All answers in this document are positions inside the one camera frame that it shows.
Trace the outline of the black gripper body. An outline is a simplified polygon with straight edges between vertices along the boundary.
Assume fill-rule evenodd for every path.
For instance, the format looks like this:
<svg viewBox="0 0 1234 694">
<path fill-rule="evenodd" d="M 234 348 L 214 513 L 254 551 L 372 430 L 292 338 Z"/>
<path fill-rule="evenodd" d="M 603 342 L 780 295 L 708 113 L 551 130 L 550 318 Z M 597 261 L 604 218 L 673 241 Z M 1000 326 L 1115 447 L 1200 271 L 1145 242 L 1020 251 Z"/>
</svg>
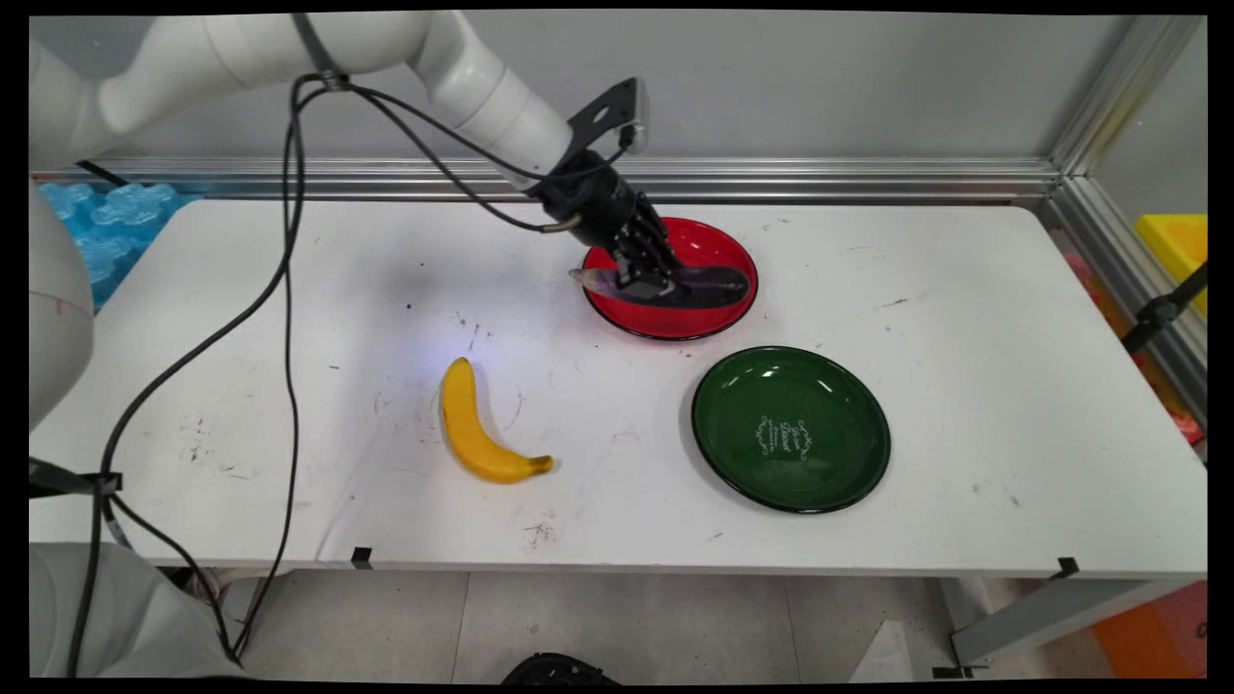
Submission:
<svg viewBox="0 0 1234 694">
<path fill-rule="evenodd" d="M 594 149 L 579 149 L 564 159 L 550 179 L 537 183 L 527 194 L 558 224 L 578 217 L 580 221 L 569 232 L 591 249 L 610 254 L 644 251 L 648 199 Z"/>
</svg>

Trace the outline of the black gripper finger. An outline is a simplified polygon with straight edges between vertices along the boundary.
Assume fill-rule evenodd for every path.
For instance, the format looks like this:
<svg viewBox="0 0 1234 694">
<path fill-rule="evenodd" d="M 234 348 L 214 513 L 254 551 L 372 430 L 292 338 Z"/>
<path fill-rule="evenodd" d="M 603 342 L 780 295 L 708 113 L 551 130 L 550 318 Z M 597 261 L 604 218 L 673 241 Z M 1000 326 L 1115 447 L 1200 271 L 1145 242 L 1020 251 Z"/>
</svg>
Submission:
<svg viewBox="0 0 1234 694">
<path fill-rule="evenodd" d="M 640 215 L 640 295 L 682 293 L 682 263 L 669 243 L 666 225 L 658 214 Z"/>
<path fill-rule="evenodd" d="M 653 233 L 618 233 L 613 259 L 617 263 L 616 296 L 619 300 L 652 300 L 666 291 L 659 246 Z"/>
</svg>

